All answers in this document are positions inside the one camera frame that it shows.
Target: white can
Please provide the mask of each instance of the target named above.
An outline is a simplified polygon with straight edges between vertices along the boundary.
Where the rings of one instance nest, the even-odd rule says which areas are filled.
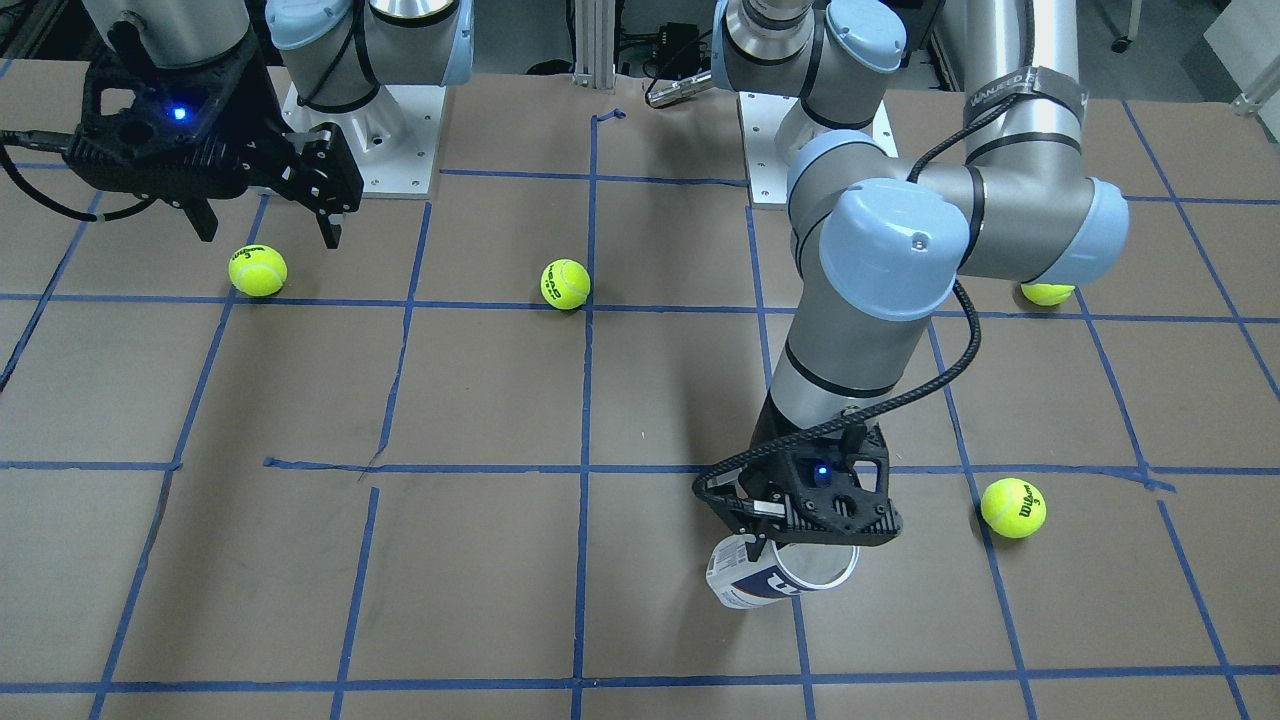
[[[858,565],[858,547],[764,542],[760,559],[746,557],[751,536],[731,536],[712,551],[707,584],[724,607],[750,610],[806,592],[840,585]]]

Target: tennis ball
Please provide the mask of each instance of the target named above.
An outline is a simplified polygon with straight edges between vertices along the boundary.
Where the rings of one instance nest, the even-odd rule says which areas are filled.
[[[1036,305],[1043,307],[1052,307],[1066,301],[1075,292],[1074,284],[1024,284],[1023,297],[1030,300]]]
[[[227,274],[236,290],[253,297],[266,297],[284,287],[289,269],[275,250],[265,245],[246,245],[232,255]]]
[[[541,275],[543,297],[552,307],[573,310],[586,302],[591,275],[576,260],[561,259],[547,265]]]
[[[1006,538],[1025,538],[1044,524],[1044,496],[1019,478],[996,480],[982,493],[982,519]]]

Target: black cable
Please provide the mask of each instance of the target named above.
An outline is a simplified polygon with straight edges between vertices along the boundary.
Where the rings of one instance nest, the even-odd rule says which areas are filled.
[[[1036,59],[1036,0],[1027,0],[1023,13],[1027,18],[1023,22],[1023,67],[1027,68]]]
[[[575,22],[573,0],[564,0],[564,24],[568,26],[568,54],[573,60],[573,65],[577,65],[577,31],[573,29]]]
[[[916,400],[922,400],[924,397],[928,397],[929,395],[933,395],[934,392],[946,387],[951,380],[956,379],[960,375],[960,373],[965,372],[965,369],[969,368],[969,364],[973,363],[973,359],[978,356],[978,348],[982,346],[982,325],[978,323],[978,311],[974,310],[973,301],[969,300],[969,293],[965,292],[964,286],[960,284],[960,281],[955,282],[955,284],[951,287],[951,292],[956,296],[956,301],[960,302],[960,307],[964,310],[964,316],[969,322],[969,345],[966,345],[964,352],[960,354],[960,359],[957,359],[955,364],[952,364],[950,368],[943,370],[942,374],[940,374],[938,377],[933,378],[927,383],[923,383],[913,389],[904,392],[902,395],[897,395],[883,402],[877,402],[870,407],[864,407],[861,410],[856,410],[847,415],[841,415],[840,418],[836,418],[835,420],[828,420],[820,425],[814,425],[804,430],[796,430],[791,434],[782,436],[769,442],[758,445],[744,452],[739,452],[732,457],[721,460],[716,465],[712,465],[710,469],[698,475],[698,479],[694,480],[694,487],[700,488],[708,480],[723,475],[724,473],[745,468],[749,462],[759,460],[760,457],[773,455],[774,452],[782,452],[785,450],[790,450],[791,447],[795,447],[801,442],[819,438],[822,436],[831,434],[838,430],[844,430],[845,428],[849,428],[855,423],[865,423],[872,418],[883,415],[884,413],[888,413],[891,410],[897,410],[904,405],[909,405],[911,402],[915,402]]]
[[[1025,96],[1015,95],[1005,100],[1000,105],[996,105],[989,113],[987,113],[982,118],[965,126],[960,132],[934,145],[932,150],[929,150],[924,155],[920,155],[920,159],[916,160],[914,165],[911,165],[911,172],[908,173],[906,182],[918,182],[920,179],[920,172],[924,169],[925,165],[932,163],[934,158],[946,152],[947,149],[955,145],[956,142],[960,142],[961,140],[969,137],[970,135],[996,122],[996,118],[1004,115],[1010,108],[1016,105],[1018,101],[1023,100],[1024,97]]]
[[[52,197],[45,195],[37,190],[33,184],[27,182],[27,178],[22,177],[22,172],[18,170],[18,165],[14,164],[13,158],[9,156],[9,150],[0,145],[0,167],[4,167],[4,172],[9,176],[18,190],[27,193],[28,197],[40,202],[45,208],[49,208],[59,215],[65,215],[73,220],[79,220],[82,223],[109,223],[111,220],[123,220],[124,218],[132,218],[138,213],[146,210],[155,202],[155,199],[143,200],[136,205],[131,205],[123,210],[113,210],[101,215],[95,215],[91,213],[81,213],[79,210],[72,210],[70,208],[63,205],[61,202],[54,200]]]
[[[689,49],[690,49],[690,47],[692,47],[694,45],[696,45],[696,44],[701,42],[701,41],[703,41],[703,40],[705,40],[705,38],[707,38],[707,36],[708,36],[708,35],[710,35],[710,33],[712,33],[712,31],[707,31],[707,32],[704,32],[704,33],[699,35],[698,37],[695,37],[695,38],[690,40],[689,42],[686,42],[686,44],[684,45],[684,47],[681,47],[680,50],[676,50],[675,53],[672,53],[672,54],[671,54],[671,58],[669,58],[669,59],[667,60],[667,64],[666,64],[666,65],[663,65],[663,67],[662,67],[662,68],[660,68],[660,69],[659,69],[658,72],[653,73],[652,76],[649,76],[649,77],[652,77],[652,78],[653,78],[653,82],[650,82],[650,83],[649,83],[649,87],[648,87],[648,88],[645,88],[645,91],[644,91],[644,104],[645,104],[645,105],[648,105],[648,106],[653,108],[653,102],[649,102],[649,94],[650,94],[650,92],[653,92],[653,88],[654,88],[654,86],[657,86],[657,85],[658,85],[658,78],[660,78],[660,77],[662,77],[662,73],[667,72],[667,68],[669,68],[669,67],[671,67],[672,64],[675,64],[675,63],[676,63],[676,60],[677,60],[677,59],[680,59],[680,56],[685,54],[685,50],[689,50]]]
[[[1027,0],[1023,14],[1027,15],[1024,18],[1024,26],[1023,26],[1024,29],[1023,29],[1023,63],[1021,63],[1021,67],[1025,68],[1032,64],[1032,60],[1034,59],[1036,55],[1036,0]],[[924,170],[924,167],[932,163],[934,158],[946,152],[946,150],[952,145],[955,145],[956,142],[960,142],[961,140],[969,137],[970,135],[996,122],[996,118],[1004,115],[1005,113],[1009,111],[1010,108],[1012,108],[1019,101],[1025,99],[1027,96],[1024,95],[1015,95],[1005,100],[1000,105],[996,105],[989,113],[987,113],[982,118],[974,120],[973,123],[969,123],[966,127],[960,129],[960,132],[937,143],[932,150],[922,155],[920,159],[915,161],[915,165],[911,165],[911,172],[908,173],[906,182],[918,182],[920,179],[920,172]]]

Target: metal mounting plate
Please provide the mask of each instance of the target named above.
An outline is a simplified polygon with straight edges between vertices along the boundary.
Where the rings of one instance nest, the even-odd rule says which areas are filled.
[[[365,197],[430,199],[439,164],[447,90],[435,85],[389,85],[387,90],[399,104],[412,133],[406,133],[394,146],[378,147],[367,155],[355,152],[365,178]],[[300,109],[297,100],[298,91],[291,85],[283,106],[284,119],[291,124],[298,113],[312,113]]]

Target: blue label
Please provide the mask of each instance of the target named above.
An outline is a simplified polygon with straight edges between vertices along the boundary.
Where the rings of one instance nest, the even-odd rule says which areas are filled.
[[[782,577],[777,566],[771,566],[733,583],[733,587],[755,597],[783,598],[800,594],[800,589]]]

